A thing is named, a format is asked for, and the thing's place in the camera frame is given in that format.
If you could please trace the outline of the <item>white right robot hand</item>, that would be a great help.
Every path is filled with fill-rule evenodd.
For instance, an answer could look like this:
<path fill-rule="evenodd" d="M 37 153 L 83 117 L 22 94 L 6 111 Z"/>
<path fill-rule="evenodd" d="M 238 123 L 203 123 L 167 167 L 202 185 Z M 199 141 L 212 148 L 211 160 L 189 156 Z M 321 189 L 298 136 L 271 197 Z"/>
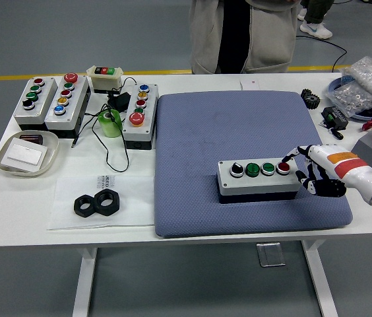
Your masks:
<path fill-rule="evenodd" d="M 342 197 L 354 188 L 372 205 L 372 168 L 356 154 L 339 145 L 298 146 L 282 162 L 298 155 L 305 157 L 308 173 L 298 170 L 295 175 L 311 195 Z"/>

